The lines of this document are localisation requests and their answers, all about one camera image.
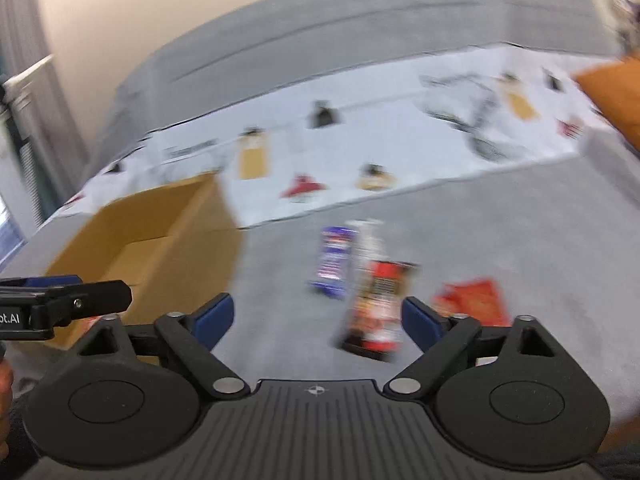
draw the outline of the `crosshair symbol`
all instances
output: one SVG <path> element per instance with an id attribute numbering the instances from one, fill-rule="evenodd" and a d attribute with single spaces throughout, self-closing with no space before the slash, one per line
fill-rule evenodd
<path id="1" fill-rule="evenodd" d="M 322 395 L 324 394 L 327 389 L 324 386 L 320 386 L 319 384 L 315 384 L 314 386 L 312 386 L 311 388 L 309 388 L 308 390 L 305 390 L 306 392 L 309 392 L 311 395 L 313 396 L 318 396 L 318 395 Z"/>

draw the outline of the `open cardboard box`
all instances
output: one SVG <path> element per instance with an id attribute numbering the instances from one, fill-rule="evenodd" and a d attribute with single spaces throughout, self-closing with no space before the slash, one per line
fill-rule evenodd
<path id="1" fill-rule="evenodd" d="M 155 321 L 174 310 L 190 314 L 228 289 L 241 232 L 216 176 L 203 174 L 143 191 L 103 207 L 47 269 L 85 283 L 123 280 L 133 302 L 126 324 Z M 47 344 L 68 349 L 92 324 L 57 328 Z"/>

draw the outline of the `ribbed black surface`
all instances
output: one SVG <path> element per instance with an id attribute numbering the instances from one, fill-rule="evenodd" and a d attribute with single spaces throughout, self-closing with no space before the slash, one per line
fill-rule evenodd
<path id="1" fill-rule="evenodd" d="M 546 474 L 499 470 L 463 455 L 422 407 L 382 397 L 371 381 L 263 381 L 212 407 L 185 443 L 121 471 L 78 471 L 49 459 L 26 480 L 597 479 L 586 465 Z"/>

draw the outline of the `screw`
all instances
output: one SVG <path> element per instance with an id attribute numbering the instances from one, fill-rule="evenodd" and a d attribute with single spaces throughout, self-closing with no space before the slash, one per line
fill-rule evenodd
<path id="1" fill-rule="evenodd" d="M 213 383 L 213 389 L 221 394 L 236 394 L 244 388 L 244 381 L 237 377 L 222 377 Z"/>
<path id="2" fill-rule="evenodd" d="M 422 385 L 415 379 L 400 377 L 389 383 L 389 388 L 396 394 L 408 395 L 417 392 Z"/>

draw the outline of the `human hand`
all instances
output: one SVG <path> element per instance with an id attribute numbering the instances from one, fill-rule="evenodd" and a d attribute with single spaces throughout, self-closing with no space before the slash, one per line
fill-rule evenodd
<path id="1" fill-rule="evenodd" d="M 9 407 L 14 396 L 11 385 L 14 373 L 7 360 L 0 362 L 0 462 L 9 455 L 6 438 L 9 436 Z"/>

